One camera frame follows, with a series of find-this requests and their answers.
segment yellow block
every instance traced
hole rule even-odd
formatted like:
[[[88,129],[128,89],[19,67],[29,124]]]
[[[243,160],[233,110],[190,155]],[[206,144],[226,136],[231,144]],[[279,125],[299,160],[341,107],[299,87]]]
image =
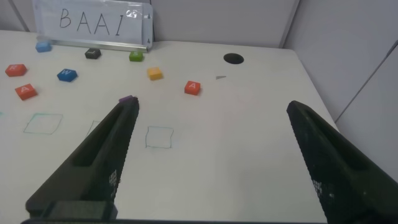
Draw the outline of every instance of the yellow block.
[[[148,68],[147,73],[150,80],[158,80],[163,78],[163,73],[160,71],[159,67]]]

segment black block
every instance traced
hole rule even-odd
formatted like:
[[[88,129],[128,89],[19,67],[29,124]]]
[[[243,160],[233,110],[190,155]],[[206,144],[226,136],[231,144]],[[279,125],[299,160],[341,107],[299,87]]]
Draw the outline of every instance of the black block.
[[[97,59],[101,56],[99,49],[88,49],[85,53],[87,59]]]

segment purple block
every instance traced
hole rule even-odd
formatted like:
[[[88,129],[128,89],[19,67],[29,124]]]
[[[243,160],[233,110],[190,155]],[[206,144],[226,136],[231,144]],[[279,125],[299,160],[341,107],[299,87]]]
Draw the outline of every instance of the purple block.
[[[128,100],[130,98],[133,98],[133,96],[129,95],[129,96],[123,97],[123,98],[119,99],[119,102],[121,103],[121,102],[126,101],[126,100]]]

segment drawn square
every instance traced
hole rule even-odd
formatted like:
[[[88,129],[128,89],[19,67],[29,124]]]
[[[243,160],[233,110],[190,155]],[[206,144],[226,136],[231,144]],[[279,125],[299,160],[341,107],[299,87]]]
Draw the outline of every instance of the drawn square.
[[[90,130],[88,130],[86,137],[94,131],[94,129],[100,124],[100,121],[93,121],[90,127]]]
[[[59,127],[62,118],[62,114],[33,114],[33,117],[30,119],[24,132],[35,134],[52,134]]]
[[[146,147],[170,149],[174,129],[166,127],[148,126],[145,138]]]

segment green block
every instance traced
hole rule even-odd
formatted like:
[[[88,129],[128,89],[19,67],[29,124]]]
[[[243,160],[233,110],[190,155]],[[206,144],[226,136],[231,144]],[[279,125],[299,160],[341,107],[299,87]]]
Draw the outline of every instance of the green block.
[[[142,52],[131,52],[129,55],[130,62],[141,62],[144,59]]]

